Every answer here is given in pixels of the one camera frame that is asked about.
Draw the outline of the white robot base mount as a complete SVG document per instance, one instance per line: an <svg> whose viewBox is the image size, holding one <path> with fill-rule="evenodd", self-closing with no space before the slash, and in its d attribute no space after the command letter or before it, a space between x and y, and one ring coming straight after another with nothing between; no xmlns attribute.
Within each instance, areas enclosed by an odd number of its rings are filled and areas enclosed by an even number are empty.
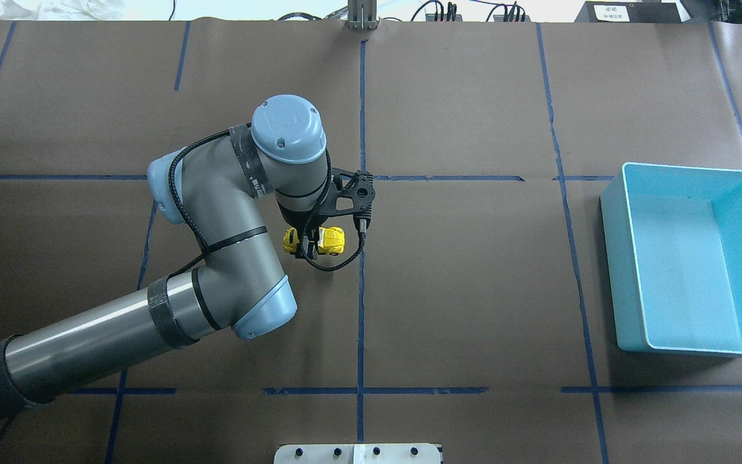
<svg viewBox="0 0 742 464"><path fill-rule="evenodd" d="M274 463L444 463L434 443L287 444L274 453Z"/></svg>

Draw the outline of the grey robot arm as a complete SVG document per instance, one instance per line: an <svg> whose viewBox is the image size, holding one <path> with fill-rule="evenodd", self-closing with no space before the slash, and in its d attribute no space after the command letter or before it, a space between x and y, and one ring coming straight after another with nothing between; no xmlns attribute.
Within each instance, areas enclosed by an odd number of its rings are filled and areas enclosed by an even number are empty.
<svg viewBox="0 0 742 464"><path fill-rule="evenodd" d="M191 229L203 264L0 341L0 421L217 330L251 340L294 317L289 278L256 201L275 194L285 219L320 205L330 180L327 136L311 102L270 97L250 122L152 162L147 178L163 215Z"/></svg>

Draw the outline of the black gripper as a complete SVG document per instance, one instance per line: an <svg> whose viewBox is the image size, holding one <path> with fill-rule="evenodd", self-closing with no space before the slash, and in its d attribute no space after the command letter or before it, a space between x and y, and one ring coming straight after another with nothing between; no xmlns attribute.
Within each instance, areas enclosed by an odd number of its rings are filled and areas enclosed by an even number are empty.
<svg viewBox="0 0 742 464"><path fill-rule="evenodd" d="M297 230L303 229L305 221L315 206L320 206L320 211L324 211L323 199L318 200L319 193L309 196L297 197L286 196L283 193L274 194L283 219L285 222ZM319 238L320 227L308 229L304 235L304 252L307 260L317 260L319 256Z"/></svg>

